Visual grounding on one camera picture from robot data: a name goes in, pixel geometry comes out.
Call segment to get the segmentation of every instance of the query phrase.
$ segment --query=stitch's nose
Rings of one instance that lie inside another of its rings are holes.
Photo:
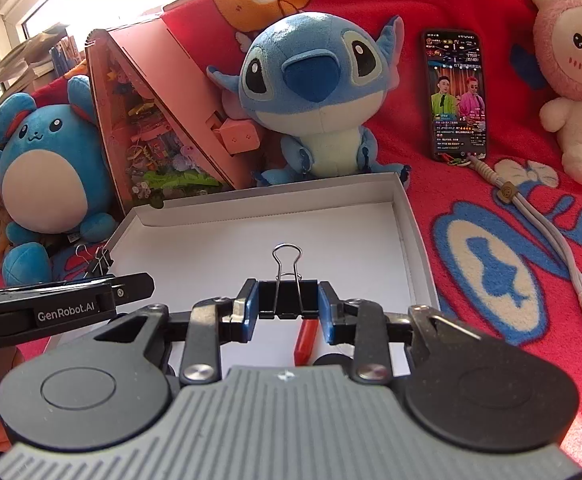
[[[284,82],[294,93],[312,103],[321,103],[340,82],[340,66],[328,50],[313,50],[293,56],[282,64]]]

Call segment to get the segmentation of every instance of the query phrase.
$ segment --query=stitch's eye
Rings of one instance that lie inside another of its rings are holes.
[[[258,47],[253,47],[247,54],[242,67],[242,84],[240,92],[244,92],[255,101],[270,101],[273,98],[273,86],[266,76],[266,55]]]
[[[256,94],[266,93],[266,84],[262,76],[262,64],[257,57],[253,58],[248,64],[247,72],[244,75],[244,82],[252,92]]]
[[[51,130],[52,132],[56,132],[61,127],[62,121],[60,119],[54,119],[53,121],[51,121],[51,124],[49,124],[49,130]]]
[[[356,30],[342,34],[346,52],[351,61],[351,80],[356,86],[364,86],[374,81],[382,73],[382,61],[372,40]]]
[[[573,44],[578,48],[582,48],[582,35],[581,34],[578,34],[576,32],[573,35]]]

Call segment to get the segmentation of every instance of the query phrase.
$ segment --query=white box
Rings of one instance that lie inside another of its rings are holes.
[[[298,272],[330,282],[341,299],[376,301],[386,312],[406,312],[412,304],[439,308],[424,243],[394,173],[170,200],[162,209],[136,207],[107,247],[113,274],[148,272],[155,281],[149,301],[122,311],[164,303],[179,312],[205,298],[234,297],[247,278],[274,280],[271,252],[281,243],[301,247]],[[293,270],[296,253],[283,249],[279,256],[283,271]],[[224,373],[233,364],[293,365],[299,325],[299,319],[258,320],[251,342],[222,346]],[[50,346],[90,329],[64,334]],[[402,345],[391,346],[394,373],[407,374]],[[171,354],[176,371],[182,350],[180,343]],[[352,355],[348,345],[329,347],[318,333],[314,356],[329,351]]]

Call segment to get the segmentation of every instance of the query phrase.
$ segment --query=white paper surface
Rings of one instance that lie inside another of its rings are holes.
[[[276,278],[271,251],[280,243],[300,246],[302,277],[330,282],[343,300],[365,298],[387,312],[406,312],[412,303],[400,234],[392,203],[386,202],[173,227],[146,227],[136,218],[113,247],[111,272],[148,272],[155,292],[149,301],[118,311],[164,303],[179,312],[205,298],[234,297],[247,278]],[[283,271],[293,270],[296,251],[278,254]],[[300,323],[258,320],[251,342],[222,346],[223,372],[234,364],[292,366]],[[62,341],[84,332],[68,333]],[[402,345],[391,347],[394,373],[408,373]],[[180,343],[171,354],[176,371],[182,350]],[[352,355],[352,348],[330,347],[318,333],[314,356],[337,351]]]

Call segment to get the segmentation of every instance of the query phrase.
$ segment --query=man in green jacket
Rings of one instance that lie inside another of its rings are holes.
[[[437,120],[455,121],[457,117],[457,100],[449,94],[451,80],[447,76],[441,75],[437,79],[437,88],[439,92],[431,95],[433,118]]]

